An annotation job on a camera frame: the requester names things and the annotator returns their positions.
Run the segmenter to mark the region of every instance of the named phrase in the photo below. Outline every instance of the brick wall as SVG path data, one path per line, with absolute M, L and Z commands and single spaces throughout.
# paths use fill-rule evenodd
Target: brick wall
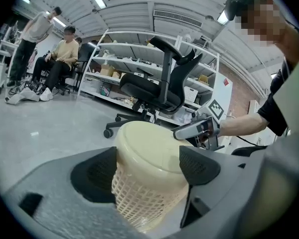
M 250 100 L 257 100 L 259 102 L 259 97 L 226 65 L 219 63 L 219 72 L 233 82 L 233 91 L 228 113 L 231 112 L 234 117 L 248 114 Z

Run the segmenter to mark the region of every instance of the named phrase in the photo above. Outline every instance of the metal shelving unit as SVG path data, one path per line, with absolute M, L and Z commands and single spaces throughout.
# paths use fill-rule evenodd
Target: metal shelving unit
M 104 37 L 108 35 L 109 38 L 113 41 L 113 43 L 102 43 Z M 116 70 L 125 72 L 125 73 L 141 73 L 138 68 L 141 68 L 145 71 L 148 71 L 153 74 L 152 79 L 160 81 L 161 73 L 162 73 L 162 62 L 164 53 L 157 49 L 156 47 L 147 46 L 147 41 L 154 36 L 159 36 L 170 43 L 172 43 L 177 49 L 179 49 L 183 55 L 188 54 L 192 48 L 195 49 L 196 55 L 203 53 L 205 58 L 207 56 L 211 56 L 214 60 L 216 60 L 216 66 L 213 68 L 208 64 L 203 62 L 199 63 L 199 65 L 191 72 L 190 76 L 193 78 L 199 77 L 201 74 L 208 76 L 213 79 L 211 82 L 215 82 L 215 77 L 218 74 L 219 67 L 219 54 L 215 55 L 210 53 L 209 51 L 196 46 L 191 43 L 187 43 L 182 41 L 182 37 L 178 36 L 177 38 L 172 36 L 167 36 L 163 34 L 158 34 L 154 32 L 140 32 L 140 31 L 110 31 L 106 30 L 101 39 L 99 40 L 97 46 L 95 47 L 89 62 L 85 68 L 85 72 L 83 74 L 82 80 L 85 77 L 96 78 L 99 81 L 106 82 L 113 85 L 119 85 L 120 79 L 104 76 L 99 73 L 92 73 L 90 70 L 90 63 L 92 60 L 96 61 L 99 64 L 104 64 L 107 61 L 107 64 L 112 65 Z M 95 56 L 96 50 L 100 49 L 98 55 Z M 109 50 L 111 54 L 114 54 L 115 57 L 102 57 L 105 50 Z M 213 86 L 208 86 L 203 84 L 195 79 L 188 78 L 185 82 L 185 85 L 191 87 L 193 89 L 198 90 L 199 94 L 213 93 Z M 84 89 L 84 84 L 80 85 L 78 95 L 80 93 L 86 92 L 90 95 L 96 96 L 98 98 L 102 98 L 109 102 L 121 105 L 123 107 L 131 109 L 132 106 L 129 106 L 121 101 L 111 99 L 110 97 L 102 96 L 97 92 L 93 92 L 87 89 Z M 190 101 L 185 101 L 185 105 L 190 107 L 191 110 L 196 110 L 200 108 L 199 104 L 195 104 Z M 162 117 L 156 113 L 156 116 L 160 120 L 164 120 L 176 125 L 183 125 L 178 121 L 173 119 L 168 119 Z

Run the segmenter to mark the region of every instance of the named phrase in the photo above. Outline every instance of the gray floor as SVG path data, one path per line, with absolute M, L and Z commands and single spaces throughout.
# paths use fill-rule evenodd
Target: gray floor
M 117 113 L 132 111 L 101 99 L 76 94 L 56 95 L 49 102 L 21 101 L 17 106 L 0 95 L 0 193 L 49 160 L 113 145 L 103 137 L 106 123 Z M 148 233 L 161 238 L 178 230 L 185 201 Z

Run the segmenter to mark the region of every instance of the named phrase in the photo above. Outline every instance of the air vent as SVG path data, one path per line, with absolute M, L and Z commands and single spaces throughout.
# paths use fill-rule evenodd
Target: air vent
M 178 20 L 181 22 L 185 22 L 187 24 L 191 24 L 193 26 L 197 26 L 199 28 L 201 28 L 203 24 L 201 21 L 198 21 L 194 18 L 190 18 L 181 14 L 177 14 L 170 11 L 164 11 L 164 10 L 154 10 L 153 16 Z

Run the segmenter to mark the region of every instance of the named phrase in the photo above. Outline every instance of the white sneaker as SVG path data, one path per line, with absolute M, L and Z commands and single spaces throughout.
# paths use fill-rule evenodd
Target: white sneaker
M 45 89 L 45 91 L 41 94 L 40 100 L 41 101 L 49 101 L 51 99 L 53 99 L 53 95 L 52 95 L 52 92 L 50 91 L 50 89 L 47 87 Z

